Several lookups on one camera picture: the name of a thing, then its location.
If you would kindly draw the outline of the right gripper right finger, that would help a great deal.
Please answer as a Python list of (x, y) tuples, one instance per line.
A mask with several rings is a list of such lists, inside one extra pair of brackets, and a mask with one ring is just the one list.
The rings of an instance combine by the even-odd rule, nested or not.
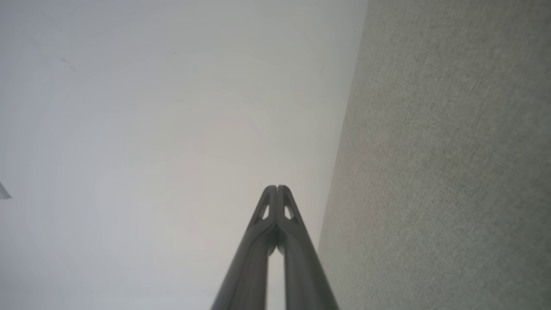
[(278, 186), (279, 249), (288, 310), (337, 310), (338, 304), (291, 190)]

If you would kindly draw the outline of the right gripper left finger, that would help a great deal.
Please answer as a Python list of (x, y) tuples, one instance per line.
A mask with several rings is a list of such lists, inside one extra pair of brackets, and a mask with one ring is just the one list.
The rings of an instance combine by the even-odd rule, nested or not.
[(224, 277), (213, 310), (264, 310), (277, 187), (266, 187)]

